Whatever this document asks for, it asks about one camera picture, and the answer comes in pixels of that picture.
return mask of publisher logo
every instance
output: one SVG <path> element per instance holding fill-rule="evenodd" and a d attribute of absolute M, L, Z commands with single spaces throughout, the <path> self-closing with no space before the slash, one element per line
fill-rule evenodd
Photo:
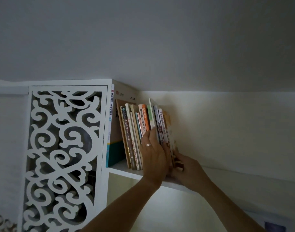
<path fill-rule="evenodd" d="M 116 94 L 120 95 L 120 96 L 124 96 L 124 94 L 120 93 L 119 91 L 116 90 Z"/>

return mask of person's left arm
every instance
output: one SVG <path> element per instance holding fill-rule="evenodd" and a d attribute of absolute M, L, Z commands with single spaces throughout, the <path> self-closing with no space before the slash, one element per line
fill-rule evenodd
<path fill-rule="evenodd" d="M 148 131 L 142 137 L 140 151 L 143 158 L 143 177 L 126 193 L 106 207 L 81 232 L 103 232 L 131 230 L 142 208 L 149 198 L 161 186 L 169 170 L 170 150 L 161 147 L 157 141 L 156 129 Z"/>

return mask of person's right arm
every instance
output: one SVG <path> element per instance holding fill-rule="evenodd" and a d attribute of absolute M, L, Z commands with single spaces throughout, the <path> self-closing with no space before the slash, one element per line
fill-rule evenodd
<path fill-rule="evenodd" d="M 184 163 L 184 171 L 173 169 L 171 175 L 204 197 L 228 232 L 265 231 L 210 180 L 197 160 L 178 152 L 174 154 Z"/>

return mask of carved lattice panel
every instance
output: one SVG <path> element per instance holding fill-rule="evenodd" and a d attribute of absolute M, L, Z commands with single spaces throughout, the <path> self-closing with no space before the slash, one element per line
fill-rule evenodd
<path fill-rule="evenodd" d="M 95 216 L 106 94 L 32 87 L 22 231 L 77 231 Z"/>

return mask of person's left hand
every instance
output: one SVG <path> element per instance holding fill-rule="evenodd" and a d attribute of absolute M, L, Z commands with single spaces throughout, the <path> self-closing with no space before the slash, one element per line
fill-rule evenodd
<path fill-rule="evenodd" d="M 172 161 L 169 147 L 159 144 L 156 136 L 156 128 L 147 131 L 142 139 L 140 151 L 143 158 L 143 178 L 158 189 L 169 172 Z"/>

